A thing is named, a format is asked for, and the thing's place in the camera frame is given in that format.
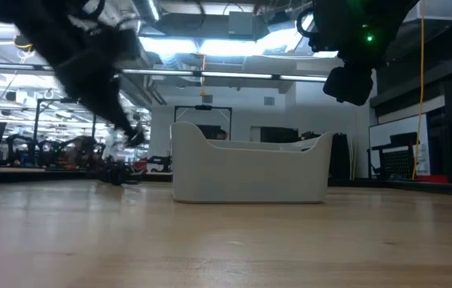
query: wooden surface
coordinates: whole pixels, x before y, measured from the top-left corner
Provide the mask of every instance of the wooden surface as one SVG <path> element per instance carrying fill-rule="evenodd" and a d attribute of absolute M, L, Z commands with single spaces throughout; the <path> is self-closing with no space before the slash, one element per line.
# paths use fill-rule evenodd
<path fill-rule="evenodd" d="M 452 288 L 452 196 L 186 205 L 169 184 L 0 186 L 0 288 Z"/>

